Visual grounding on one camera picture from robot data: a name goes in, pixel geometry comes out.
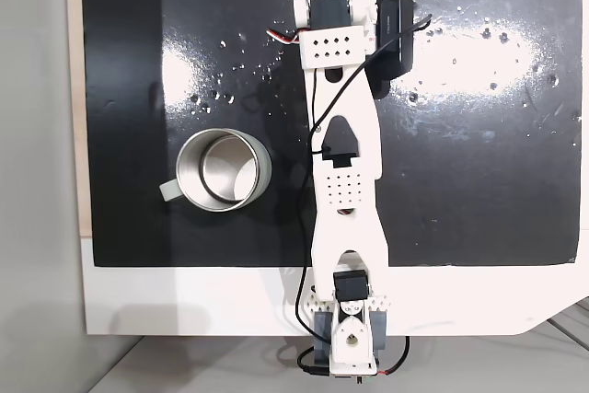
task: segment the water droplet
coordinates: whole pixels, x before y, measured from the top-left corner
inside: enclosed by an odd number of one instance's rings
[[[557,87],[559,85],[559,77],[556,74],[550,74],[548,76],[549,85],[551,87]]]

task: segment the white plastic bracket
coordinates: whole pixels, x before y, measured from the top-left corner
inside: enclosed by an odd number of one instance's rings
[[[329,371],[335,376],[376,375],[367,300],[341,303],[340,307],[350,316],[340,323],[335,318],[332,322]],[[354,316],[359,313],[364,320]]]

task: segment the mug rim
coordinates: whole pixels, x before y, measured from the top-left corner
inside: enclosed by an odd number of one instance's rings
[[[214,209],[214,208],[211,208],[211,207],[203,206],[202,204],[194,201],[190,197],[190,195],[182,187],[182,180],[180,179],[180,173],[179,173],[179,171],[180,171],[180,160],[182,158],[182,154],[184,153],[184,151],[186,150],[186,148],[189,146],[189,144],[191,144],[191,142],[195,138],[198,138],[199,136],[202,136],[202,135],[204,135],[206,133],[212,133],[212,132],[218,132],[218,131],[225,132],[227,135],[234,135],[239,140],[241,140],[241,142],[244,143],[248,147],[249,151],[251,152],[252,157],[254,159],[254,164],[256,166],[256,177],[255,177],[253,186],[251,187],[251,189],[248,192],[248,195],[246,195],[244,197],[244,199],[241,200],[240,202],[237,202],[237,203],[235,203],[235,204],[233,204],[231,206],[228,206],[228,207],[224,207],[222,209]],[[254,148],[254,146],[243,136],[243,133],[241,131],[238,131],[236,129],[229,129],[229,128],[209,128],[209,129],[203,129],[202,131],[198,131],[197,133],[191,135],[191,137],[186,142],[184,142],[184,144],[180,148],[180,150],[178,152],[178,156],[176,158],[176,180],[178,181],[178,186],[180,187],[180,190],[182,191],[182,194],[186,197],[186,199],[189,202],[191,202],[195,206],[203,209],[204,211],[208,211],[208,212],[229,212],[229,211],[233,211],[233,210],[239,209],[242,206],[245,206],[248,203],[249,198],[251,198],[251,196],[253,195],[253,193],[258,188],[258,184],[260,184],[260,159],[259,159],[258,153],[256,152],[256,149]]]

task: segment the mug handle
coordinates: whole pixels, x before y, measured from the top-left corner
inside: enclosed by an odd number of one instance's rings
[[[169,182],[160,185],[159,190],[162,192],[162,197],[164,197],[164,200],[167,202],[176,200],[184,195],[177,179],[172,179]]]

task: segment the cable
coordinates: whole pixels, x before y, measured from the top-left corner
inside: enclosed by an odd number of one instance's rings
[[[405,362],[405,360],[407,359],[407,356],[409,355],[409,347],[410,347],[410,337],[406,336],[405,337],[405,350],[403,350],[403,354],[398,359],[397,363],[395,365],[393,365],[392,367],[390,367],[388,370],[378,371],[378,374],[389,376],[389,375],[392,375],[393,373],[395,373],[397,370],[399,370],[400,367]]]
[[[303,239],[303,271],[301,272],[301,281],[299,283],[298,292],[296,294],[296,300],[295,300],[295,305],[294,305],[294,315],[296,316],[296,319],[298,320],[298,322],[301,324],[301,326],[303,326],[303,328],[306,331],[308,331],[311,335],[313,335],[315,338],[319,339],[320,341],[325,342],[326,344],[331,344],[331,341],[327,340],[324,337],[315,333],[315,331],[312,330],[309,326],[307,326],[307,324],[301,319],[301,316],[299,313],[299,308],[300,308],[300,304],[301,304],[301,296],[303,294],[303,286],[305,285],[306,266],[308,265],[307,256],[306,256],[306,252],[308,250],[308,245],[306,243],[306,229],[305,229],[305,223],[303,221],[301,203],[302,203],[303,197],[305,195],[306,185],[309,182],[309,179],[311,178],[311,173],[312,173],[312,169],[313,169],[313,155],[320,154],[322,152],[322,150],[317,151],[317,152],[313,151],[313,147],[312,147],[313,135],[315,134],[317,127],[327,118],[327,116],[329,115],[329,113],[331,112],[333,107],[336,105],[336,103],[340,99],[341,95],[346,90],[346,88],[353,81],[353,79],[356,78],[356,76],[358,76],[364,70],[364,68],[378,56],[378,54],[383,52],[388,47],[388,45],[392,44],[394,41],[400,39],[401,37],[403,37],[407,34],[411,34],[412,32],[427,28],[431,22],[432,22],[432,15],[430,14],[430,15],[426,16],[424,19],[415,23],[413,26],[411,26],[407,29],[404,29],[399,34],[395,35],[389,42],[387,42],[387,44],[381,46],[375,52],[373,52],[372,55],[367,57],[366,60],[364,60],[364,62],[362,62],[356,68],[356,70],[352,73],[352,75],[350,75],[350,77],[346,80],[346,82],[340,88],[340,90],[335,95],[333,100],[327,106],[327,108],[325,109],[323,114],[321,114],[321,117],[319,117],[319,119],[313,123],[313,127],[311,128],[309,135],[307,137],[307,141],[306,141],[307,161],[306,161],[305,177],[303,178],[303,182],[301,184],[301,187],[299,188],[299,192],[296,197],[296,217],[298,220],[298,224],[301,228],[301,233],[303,234],[303,238],[302,238]],[[313,97],[311,98],[312,104],[315,101],[315,93],[317,91],[317,70],[315,71],[315,73],[313,75],[313,79],[314,79],[315,85],[313,85]]]
[[[577,344],[579,344],[581,347],[583,347],[586,351],[589,352],[589,344],[587,344],[584,341],[581,341],[579,338],[577,338],[575,335],[573,335],[571,332],[569,332],[568,330],[566,330],[564,327],[562,327],[561,324],[559,324],[558,322],[556,322],[554,319],[549,318],[546,320],[548,322],[548,324],[550,324],[552,327],[554,327],[555,329],[557,329],[560,333],[565,334],[566,336],[569,337],[569,339],[571,339],[572,341],[575,341]]]
[[[275,29],[266,29],[266,34],[268,34],[270,37],[272,37],[273,39],[279,41],[280,43],[284,44],[284,45],[298,45],[298,32],[299,30],[296,31],[296,33],[294,34],[294,36],[290,37],[287,36],[285,34],[282,34],[281,32],[278,32]]]
[[[296,364],[301,370],[303,370],[305,373],[309,373],[310,375],[329,376],[329,367],[303,364],[303,358],[311,352],[313,352],[313,347],[309,347],[305,351],[301,352],[301,354],[298,355],[298,358],[296,358]]]

